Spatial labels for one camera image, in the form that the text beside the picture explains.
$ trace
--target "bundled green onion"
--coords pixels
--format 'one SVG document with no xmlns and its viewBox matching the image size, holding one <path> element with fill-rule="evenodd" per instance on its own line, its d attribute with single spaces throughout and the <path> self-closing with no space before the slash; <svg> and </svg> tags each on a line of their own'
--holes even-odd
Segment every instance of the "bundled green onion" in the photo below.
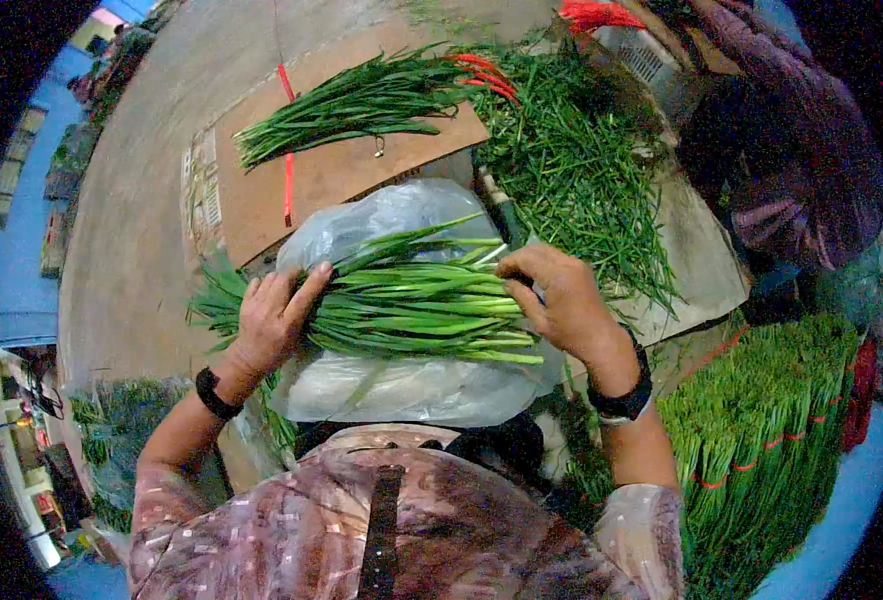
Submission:
<svg viewBox="0 0 883 600">
<path fill-rule="evenodd" d="M 521 308 L 493 273 L 502 240 L 435 239 L 476 213 L 417 231 L 365 242 L 334 265 L 335 274 L 308 319 L 308 339 L 348 356 L 444 356 L 536 365 L 542 357 L 515 351 L 537 340 L 521 327 Z M 446 262 L 415 261 L 423 252 L 474 247 Z M 190 311 L 226 339 L 238 332 L 245 281 L 236 271 L 205 268 L 208 290 Z"/>
<path fill-rule="evenodd" d="M 385 54 L 341 71 L 261 123 L 235 133 L 241 166 L 343 139 L 387 134 L 435 136 L 437 127 L 412 117 L 454 116 L 481 86 L 457 82 L 465 71 L 443 57 L 421 56 L 438 44 Z"/>
</svg>

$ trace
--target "watch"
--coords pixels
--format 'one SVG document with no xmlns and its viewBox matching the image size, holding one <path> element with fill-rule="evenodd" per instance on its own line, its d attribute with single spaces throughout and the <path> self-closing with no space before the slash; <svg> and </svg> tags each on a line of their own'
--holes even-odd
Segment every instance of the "watch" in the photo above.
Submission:
<svg viewBox="0 0 883 600">
<path fill-rule="evenodd" d="M 218 394 L 215 393 L 215 388 L 218 387 L 220 380 L 220 377 L 212 373 L 211 369 L 206 366 L 198 372 L 198 376 L 195 378 L 195 390 L 197 390 L 198 397 L 212 414 L 222 421 L 231 421 L 231 419 L 237 417 L 242 412 L 244 404 L 232 406 L 219 398 Z"/>
<path fill-rule="evenodd" d="M 595 390 L 591 385 L 591 379 L 588 379 L 588 401 L 598 411 L 601 422 L 607 426 L 620 426 L 638 419 L 651 401 L 651 370 L 648 366 L 648 355 L 645 354 L 645 349 L 635 339 L 631 330 L 622 323 L 619 325 L 625 328 L 627 334 L 631 336 L 634 355 L 638 360 L 638 382 L 628 393 L 618 397 L 609 397 Z"/>
</svg>

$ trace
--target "ground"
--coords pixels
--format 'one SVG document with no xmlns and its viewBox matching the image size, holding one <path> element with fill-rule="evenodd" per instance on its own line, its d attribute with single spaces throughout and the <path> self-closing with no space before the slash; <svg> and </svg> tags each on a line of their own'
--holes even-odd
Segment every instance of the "ground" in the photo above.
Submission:
<svg viewBox="0 0 883 600">
<path fill-rule="evenodd" d="M 441 21 L 452 36 L 519 39 L 551 0 L 192 0 L 125 91 L 81 189 L 59 306 L 62 383 L 92 375 L 187 376 L 215 338 L 185 324 L 191 282 L 178 213 L 191 137 L 286 61 L 386 19 Z M 496 23 L 481 27 L 479 23 Z M 236 440 L 220 440 L 237 489 L 257 483 Z"/>
</svg>

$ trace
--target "white plastic bag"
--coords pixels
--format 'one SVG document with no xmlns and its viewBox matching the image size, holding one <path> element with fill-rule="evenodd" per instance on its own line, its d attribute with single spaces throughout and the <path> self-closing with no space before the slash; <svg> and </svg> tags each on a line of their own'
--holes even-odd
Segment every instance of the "white plastic bag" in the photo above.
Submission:
<svg viewBox="0 0 883 600">
<path fill-rule="evenodd" d="M 471 192 L 447 179 L 414 179 L 361 201 L 312 215 L 281 247 L 277 269 L 345 258 L 365 240 L 411 232 L 483 210 Z M 478 218 L 439 234 L 497 237 Z M 452 258 L 432 252 L 425 260 Z M 563 355 L 542 342 L 545 364 L 473 363 L 453 359 L 380 360 L 326 351 L 291 361 L 270 406 L 292 421 L 421 422 L 440 426 L 501 424 L 558 383 Z"/>
</svg>

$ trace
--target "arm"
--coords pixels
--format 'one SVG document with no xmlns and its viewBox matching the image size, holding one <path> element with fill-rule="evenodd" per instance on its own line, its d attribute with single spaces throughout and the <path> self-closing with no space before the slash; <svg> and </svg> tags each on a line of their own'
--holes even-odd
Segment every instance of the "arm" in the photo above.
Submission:
<svg viewBox="0 0 883 600">
<path fill-rule="evenodd" d="M 219 378 L 215 393 L 225 403 L 241 405 L 261 380 L 294 352 L 301 327 L 315 299 L 331 277 L 331 265 L 312 270 L 294 290 L 297 272 L 272 272 L 248 284 L 239 316 L 238 339 L 228 347 L 212 372 Z M 192 390 L 178 402 L 148 439 L 138 459 L 141 473 L 151 469 L 183 470 L 218 438 L 225 421 L 215 416 Z"/>
<path fill-rule="evenodd" d="M 499 263 L 497 275 L 509 278 L 505 289 L 535 332 L 584 363 L 595 390 L 616 398 L 634 389 L 640 367 L 631 336 L 604 306 L 586 264 L 551 246 L 525 246 Z M 519 276 L 544 290 L 544 304 L 530 287 L 511 279 Z M 603 425 L 603 437 L 616 485 L 678 489 L 672 446 L 653 404 L 635 421 Z"/>
<path fill-rule="evenodd" d="M 775 90 L 790 80 L 807 81 L 811 69 L 790 50 L 776 45 L 763 32 L 755 32 L 745 21 L 714 0 L 688 0 L 705 32 L 722 52 L 746 73 Z"/>
</svg>

